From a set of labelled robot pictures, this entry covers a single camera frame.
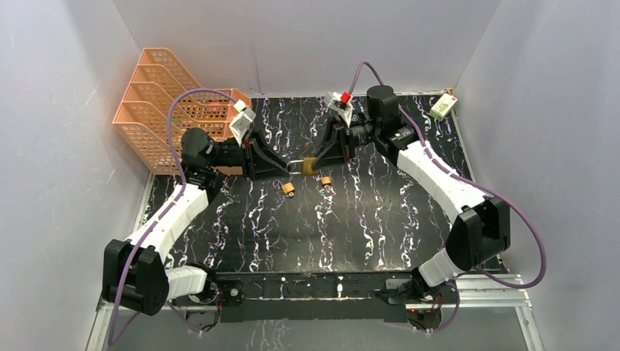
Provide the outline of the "large brass padlock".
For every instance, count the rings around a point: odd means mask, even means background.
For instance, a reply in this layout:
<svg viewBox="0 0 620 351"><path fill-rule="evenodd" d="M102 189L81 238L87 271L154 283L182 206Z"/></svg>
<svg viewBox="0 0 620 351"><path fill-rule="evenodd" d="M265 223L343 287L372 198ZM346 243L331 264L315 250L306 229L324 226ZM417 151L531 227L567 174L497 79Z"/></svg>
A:
<svg viewBox="0 0 620 351"><path fill-rule="evenodd" d="M291 176L318 176L320 170L315 170L313 164L315 157L303 157L294 159L287 163L287 171Z"/></svg>

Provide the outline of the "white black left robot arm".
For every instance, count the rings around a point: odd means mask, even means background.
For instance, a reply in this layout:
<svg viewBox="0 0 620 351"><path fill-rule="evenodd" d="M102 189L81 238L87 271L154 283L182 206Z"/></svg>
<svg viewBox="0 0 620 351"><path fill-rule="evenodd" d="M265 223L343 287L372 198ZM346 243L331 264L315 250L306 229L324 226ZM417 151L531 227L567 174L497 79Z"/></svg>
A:
<svg viewBox="0 0 620 351"><path fill-rule="evenodd" d="M260 130L250 129L237 141L216 142L200 128L181 138L184 176L160 209L127 239L113 239L104 250L102 298L135 312L153 316L165 303L191 295L210 304L219 289L215 271L192 263L166 268L167 254L196 216L220 192L231 167L251 181L284 178L290 166L266 144Z"/></svg>

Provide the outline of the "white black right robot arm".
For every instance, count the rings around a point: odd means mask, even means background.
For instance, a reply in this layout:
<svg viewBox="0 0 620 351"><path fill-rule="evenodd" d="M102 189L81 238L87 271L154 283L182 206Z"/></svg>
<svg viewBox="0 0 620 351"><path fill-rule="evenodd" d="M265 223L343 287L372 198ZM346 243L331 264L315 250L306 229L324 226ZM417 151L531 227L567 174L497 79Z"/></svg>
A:
<svg viewBox="0 0 620 351"><path fill-rule="evenodd" d="M444 247L413 268L409 281L373 292L385 303L432 302L452 279L478 268L510 247L510 208L449 167L424 140L420 128L400 106L390 86L366 92L366 111L353 113L349 93L329 92L325 105L335 112L314 155L312 170L344 165L361 146L375 149L411 176L450 220Z"/></svg>

